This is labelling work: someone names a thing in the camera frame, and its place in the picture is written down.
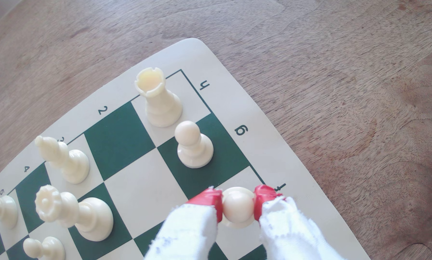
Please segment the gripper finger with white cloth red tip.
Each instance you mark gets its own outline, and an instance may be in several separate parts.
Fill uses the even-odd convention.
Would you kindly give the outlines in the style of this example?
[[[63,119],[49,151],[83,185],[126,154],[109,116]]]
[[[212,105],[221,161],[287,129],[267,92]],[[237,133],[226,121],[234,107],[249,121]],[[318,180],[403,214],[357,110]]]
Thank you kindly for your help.
[[[173,209],[144,259],[207,260],[222,221],[222,198],[222,190],[210,186]]]
[[[317,224],[291,197],[267,185],[254,189],[254,218],[268,260],[343,260],[326,241]]]

